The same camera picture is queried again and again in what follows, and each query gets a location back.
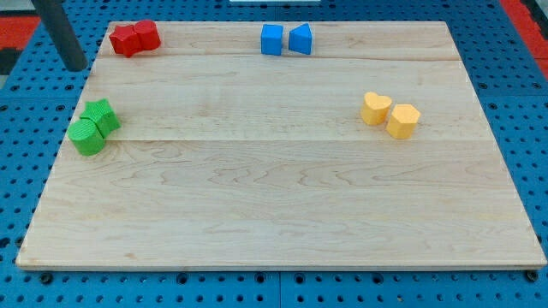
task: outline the wooden plank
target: wooden plank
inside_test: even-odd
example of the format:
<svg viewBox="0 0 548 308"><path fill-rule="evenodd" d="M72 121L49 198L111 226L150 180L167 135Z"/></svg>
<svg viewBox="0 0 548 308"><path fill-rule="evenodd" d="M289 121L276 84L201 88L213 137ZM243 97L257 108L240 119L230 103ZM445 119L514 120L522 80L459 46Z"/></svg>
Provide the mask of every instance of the wooden plank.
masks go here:
<svg viewBox="0 0 548 308"><path fill-rule="evenodd" d="M63 141L18 265L546 263L444 23L313 23L310 57L259 55L261 25L158 23L163 47L131 59L104 42L75 114L106 96L122 129L94 157ZM372 89L422 112L411 140L363 124Z"/></svg>

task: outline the blue perforated panel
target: blue perforated panel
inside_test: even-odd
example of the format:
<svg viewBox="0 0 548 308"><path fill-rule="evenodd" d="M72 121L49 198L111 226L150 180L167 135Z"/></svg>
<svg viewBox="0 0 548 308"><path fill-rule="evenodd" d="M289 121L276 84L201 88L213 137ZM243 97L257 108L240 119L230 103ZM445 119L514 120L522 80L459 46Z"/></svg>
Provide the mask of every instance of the blue perforated panel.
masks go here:
<svg viewBox="0 0 548 308"><path fill-rule="evenodd" d="M548 248L548 85L497 1L65 2L93 60L108 21L447 21L542 246ZM548 306L548 271L41 273L14 265L89 70L67 72L39 27L0 90L0 306Z"/></svg>

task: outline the block pair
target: block pair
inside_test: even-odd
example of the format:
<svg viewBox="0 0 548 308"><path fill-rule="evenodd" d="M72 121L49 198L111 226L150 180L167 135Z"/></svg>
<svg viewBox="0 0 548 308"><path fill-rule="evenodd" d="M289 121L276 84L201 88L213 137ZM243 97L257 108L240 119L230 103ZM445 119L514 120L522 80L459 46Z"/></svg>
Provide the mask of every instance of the block pair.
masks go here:
<svg viewBox="0 0 548 308"><path fill-rule="evenodd" d="M260 34L260 52L263 55L282 55L283 26L263 25ZM310 26L302 24L289 32L289 50L301 54L312 53L312 31Z"/></svg>
<svg viewBox="0 0 548 308"><path fill-rule="evenodd" d="M68 127L67 135L81 155L91 156L103 150L106 137L118 128L120 122L109 101L103 98L86 102L80 119Z"/></svg>
<svg viewBox="0 0 548 308"><path fill-rule="evenodd" d="M392 99L368 92L364 96L361 118L367 125L378 125L386 120ZM419 121L420 112L411 104L397 104L390 115L386 131L395 139L411 137Z"/></svg>
<svg viewBox="0 0 548 308"><path fill-rule="evenodd" d="M161 44L156 23L150 20L139 21L134 25L116 26L109 39L114 52L126 57L143 50L155 50Z"/></svg>

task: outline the green block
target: green block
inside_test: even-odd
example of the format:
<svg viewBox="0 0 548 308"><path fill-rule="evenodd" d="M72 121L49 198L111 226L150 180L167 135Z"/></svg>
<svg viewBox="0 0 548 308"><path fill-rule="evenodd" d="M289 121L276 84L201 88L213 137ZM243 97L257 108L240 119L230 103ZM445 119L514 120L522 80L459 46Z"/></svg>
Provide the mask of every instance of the green block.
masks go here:
<svg viewBox="0 0 548 308"><path fill-rule="evenodd" d="M97 102L86 102L86 109L80 115L80 119L93 121L105 139L112 131L120 128L118 117L106 98Z"/></svg>
<svg viewBox="0 0 548 308"><path fill-rule="evenodd" d="M83 156L99 153L104 148L104 139L91 120L78 120L68 127L68 138Z"/></svg>

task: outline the black pole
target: black pole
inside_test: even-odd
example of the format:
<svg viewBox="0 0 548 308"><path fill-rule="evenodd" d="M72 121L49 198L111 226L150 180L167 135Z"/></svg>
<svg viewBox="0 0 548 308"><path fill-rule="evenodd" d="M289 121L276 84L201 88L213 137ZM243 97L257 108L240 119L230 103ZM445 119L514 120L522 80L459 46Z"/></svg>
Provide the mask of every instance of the black pole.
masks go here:
<svg viewBox="0 0 548 308"><path fill-rule="evenodd" d="M63 10L61 0L32 0L36 13L40 16L45 29L67 70L79 72L87 68L87 59L82 50L69 19Z"/></svg>

